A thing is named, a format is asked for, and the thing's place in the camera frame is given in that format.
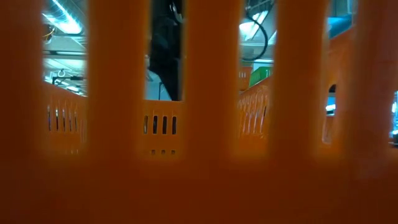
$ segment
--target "black cable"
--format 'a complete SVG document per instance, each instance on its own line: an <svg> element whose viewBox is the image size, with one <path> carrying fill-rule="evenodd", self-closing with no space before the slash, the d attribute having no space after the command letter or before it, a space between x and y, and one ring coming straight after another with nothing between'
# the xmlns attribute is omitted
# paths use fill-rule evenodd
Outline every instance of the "black cable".
<svg viewBox="0 0 398 224"><path fill-rule="evenodd" d="M262 48L261 53L260 53L259 55L255 56L255 57L253 57L253 58L245 58L245 57L242 57L242 60L254 61L254 60L260 59L260 58L265 54L265 52L266 52L266 50L267 50L267 48L268 48L268 35L267 35L266 30L263 28L263 26L262 26L257 20L255 20L255 19L253 19L251 16L249 16L249 13L248 13L248 12L246 13L246 17L247 17L250 21L252 21L252 22L254 22L255 24L257 24L257 25L259 26L259 28L260 28L262 34L264 34L264 47Z"/></svg>

